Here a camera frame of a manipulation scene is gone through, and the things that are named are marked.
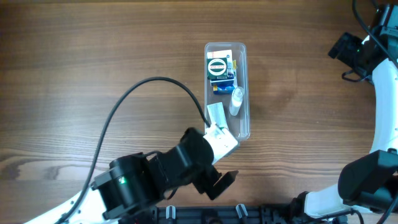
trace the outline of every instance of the transparent box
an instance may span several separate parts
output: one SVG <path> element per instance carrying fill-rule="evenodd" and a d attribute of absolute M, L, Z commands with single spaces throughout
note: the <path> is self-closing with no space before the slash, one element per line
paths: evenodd
<path fill-rule="evenodd" d="M 207 52 L 219 50 L 232 50 L 232 59 L 236 60 L 236 77 L 238 86 L 244 88 L 244 96 L 239 113 L 232 116 L 229 113 L 231 95 L 215 95 L 210 80 L 207 79 Z M 210 121 L 207 105 L 223 102 L 226 122 L 229 131 L 238 141 L 247 140 L 250 136 L 250 107 L 249 107 L 249 83 L 246 46 L 239 42 L 207 43 L 205 47 L 205 116 Z"/>

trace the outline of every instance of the black cable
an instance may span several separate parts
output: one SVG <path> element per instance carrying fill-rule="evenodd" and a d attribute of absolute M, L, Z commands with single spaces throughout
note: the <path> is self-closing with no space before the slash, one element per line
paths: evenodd
<path fill-rule="evenodd" d="M 391 214 L 393 209 L 396 208 L 397 203 L 398 203 L 398 192 L 396 193 L 396 196 L 394 197 L 394 199 L 392 199 L 390 207 L 384 212 L 384 214 L 381 216 L 381 218 L 377 222 L 377 224 L 383 224 L 387 220 L 388 216 Z"/>
<path fill-rule="evenodd" d="M 178 188 L 177 188 L 177 189 L 174 189 L 174 190 L 172 191 L 172 193 L 170 194 L 170 196 L 167 198 L 167 200 L 170 200 L 171 198 L 173 198 L 173 196 L 175 195 L 175 193 L 177 192 L 177 190 L 178 190 Z"/>
<path fill-rule="evenodd" d="M 341 78 L 346 80 L 346 81 L 349 81 L 349 82 L 361 82 L 361 81 L 369 78 L 369 76 L 370 76 L 370 75 L 366 75 L 364 77 L 359 76 L 360 77 L 359 79 L 352 79 L 352 78 L 347 78 L 346 77 L 347 75 L 352 74 L 352 73 L 354 73 L 354 70 L 343 72 L 343 74 L 341 74 Z"/>
<path fill-rule="evenodd" d="M 200 106 L 198 100 L 196 99 L 195 95 L 184 84 L 182 84 L 182 83 L 180 83 L 180 82 L 178 82 L 178 81 L 176 81 L 176 80 L 174 80 L 172 78 L 167 78 L 167 77 L 151 77 L 151 78 L 146 78 L 144 80 L 141 80 L 141 81 L 137 82 L 132 87 L 130 87 L 130 89 L 128 89 L 128 91 L 125 92 L 122 95 L 122 97 L 120 97 L 118 102 L 116 102 L 116 104 L 113 106 L 111 112 L 108 115 L 108 118 L 106 118 L 106 121 L 105 121 L 104 127 L 102 129 L 101 135 L 99 136 L 97 148 L 96 148 L 96 151 L 94 153 L 93 162 L 91 163 L 90 171 L 88 172 L 86 181 L 85 181 L 85 183 L 83 185 L 83 189 L 81 190 L 81 194 L 79 195 L 79 197 L 77 198 L 76 202 L 73 204 L 73 206 L 69 210 L 69 212 L 63 214 L 62 217 L 56 222 L 56 224 L 61 224 L 61 223 L 65 222 L 73 214 L 73 212 L 76 210 L 76 208 L 79 207 L 81 201 L 84 199 L 84 197 L 85 197 L 85 195 L 87 193 L 87 190 L 88 190 L 88 186 L 90 184 L 90 180 L 91 180 L 91 178 L 93 176 L 93 172 L 94 172 L 94 169 L 95 169 L 95 164 L 97 162 L 98 155 L 100 154 L 100 150 L 101 150 L 102 142 L 103 142 L 104 137 L 105 137 L 106 130 L 108 129 L 108 126 L 109 126 L 109 124 L 111 122 L 111 119 L 112 119 L 114 113 L 116 112 L 116 110 L 119 108 L 120 104 L 137 87 L 141 86 L 144 83 L 151 82 L 151 81 L 157 81 L 157 80 L 174 83 L 174 84 L 178 85 L 179 87 L 183 88 L 191 96 L 193 102 L 195 102 L 195 104 L 196 104 L 196 106 L 198 108 L 198 111 L 200 113 L 200 116 L 203 119 L 203 121 L 205 122 L 205 124 L 208 127 L 210 127 L 210 123 L 205 118 L 205 114 L 203 113 L 203 110 L 201 109 L 201 106 Z M 149 155 L 151 155 L 153 153 L 159 153 L 159 151 L 150 152 L 148 154 L 145 154 L 144 156 L 149 156 Z"/>
<path fill-rule="evenodd" d="M 393 58 L 393 56 L 388 52 L 388 50 L 383 46 L 383 44 L 380 42 L 380 40 L 372 34 L 372 32 L 368 29 L 367 25 L 364 23 L 362 17 L 359 15 L 358 11 L 356 10 L 356 0 L 353 0 L 353 13 L 355 16 L 355 19 L 359 22 L 361 25 L 362 29 L 364 29 L 370 38 L 372 38 L 373 41 L 377 44 L 377 46 L 380 47 L 380 49 L 387 55 L 387 57 L 392 61 L 392 63 L 398 68 L 398 62 L 396 59 Z"/>
<path fill-rule="evenodd" d="M 311 223 L 311 222 L 317 222 L 317 221 L 321 221 L 321 220 L 329 219 L 329 218 L 336 218 L 336 217 L 340 217 L 342 215 L 354 215 L 354 213 L 357 214 L 357 216 L 359 218 L 359 223 L 360 224 L 364 224 L 362 214 L 359 211 L 355 210 L 355 209 L 351 209 L 351 210 L 348 210 L 348 211 L 345 211 L 345 212 L 334 213 L 332 215 L 325 215 L 325 216 L 322 216 L 320 218 L 313 218 L 313 219 L 311 219 L 309 221 L 306 221 L 303 224 L 308 224 L 308 223 Z"/>

